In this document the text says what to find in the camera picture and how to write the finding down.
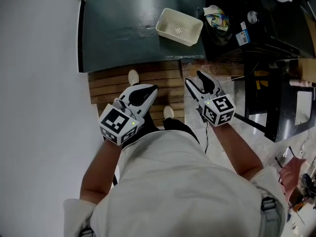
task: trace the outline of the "shoe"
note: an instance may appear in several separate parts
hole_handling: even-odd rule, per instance
[[[139,75],[136,70],[132,69],[128,72],[128,82],[130,86],[139,83]]]
[[[167,105],[164,109],[163,109],[163,117],[164,119],[167,119],[167,118],[174,118],[174,112],[173,112],[173,109]]]

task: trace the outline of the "white tiled floor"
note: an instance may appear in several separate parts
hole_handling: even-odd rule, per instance
[[[229,78],[219,78],[219,81],[225,81]],[[197,78],[192,78],[192,81],[197,84],[198,87],[202,88],[200,81]],[[244,115],[244,82],[242,81],[228,81],[222,83],[223,90],[230,94],[234,100],[237,107],[237,113]],[[190,93],[185,91],[185,123],[194,131],[201,146],[205,149],[206,145],[206,124],[204,124],[196,110],[198,107],[197,102],[190,96]],[[252,120],[256,120],[258,123],[265,125],[267,115],[253,115],[250,116]],[[291,146],[294,154],[297,157],[302,157],[307,159],[307,163],[314,160],[316,156],[316,128],[312,128],[309,131],[305,131],[299,135],[296,135],[287,140],[274,143],[267,139],[264,134],[253,128],[252,126],[234,118],[230,121],[232,127],[241,135],[241,137],[249,144],[249,146],[254,150],[254,152],[259,156],[261,161],[265,166],[275,164],[275,156],[282,155],[286,148]],[[303,148],[303,153],[299,154],[302,149],[304,141],[307,139]],[[218,165],[232,169],[222,146],[218,142],[212,128],[208,130],[208,142],[209,146],[207,149],[207,156]]]

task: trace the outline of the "white plastic basket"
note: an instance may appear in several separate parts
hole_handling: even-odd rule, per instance
[[[160,36],[192,46],[197,43],[202,27],[201,20],[166,8],[158,20],[156,30]]]

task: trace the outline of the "person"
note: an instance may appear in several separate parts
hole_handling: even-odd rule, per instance
[[[136,71],[128,78],[139,83]],[[212,129],[236,172],[215,165],[191,129],[173,119],[172,108],[163,113],[165,130],[147,115],[122,146],[104,141],[83,177],[80,199],[64,202],[64,236],[262,236],[262,193],[280,205],[279,236],[286,202],[275,169],[263,168],[229,124]],[[111,189],[117,164],[119,182]]]

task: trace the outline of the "dark green table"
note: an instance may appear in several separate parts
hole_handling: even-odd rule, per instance
[[[189,47],[159,37],[165,8],[203,15],[205,0],[87,0],[82,30],[83,72],[181,58],[205,59],[201,41]]]

